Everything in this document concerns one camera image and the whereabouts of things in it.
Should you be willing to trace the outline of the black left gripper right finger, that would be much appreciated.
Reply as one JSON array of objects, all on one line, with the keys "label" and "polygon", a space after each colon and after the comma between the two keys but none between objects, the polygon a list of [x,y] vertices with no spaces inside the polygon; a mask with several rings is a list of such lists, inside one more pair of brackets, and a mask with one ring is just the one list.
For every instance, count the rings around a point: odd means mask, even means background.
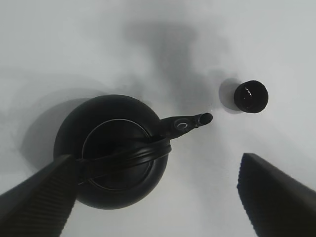
[{"label": "black left gripper right finger", "polygon": [[242,156],[238,194],[259,237],[314,237],[316,193],[260,156]]}]

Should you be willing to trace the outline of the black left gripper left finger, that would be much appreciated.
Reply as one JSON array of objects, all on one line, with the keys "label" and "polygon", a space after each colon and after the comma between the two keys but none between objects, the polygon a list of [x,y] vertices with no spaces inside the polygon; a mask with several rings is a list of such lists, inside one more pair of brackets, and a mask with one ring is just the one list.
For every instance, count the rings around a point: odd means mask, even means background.
[{"label": "black left gripper left finger", "polygon": [[63,155],[0,196],[2,237],[58,237],[77,196],[75,159]]}]

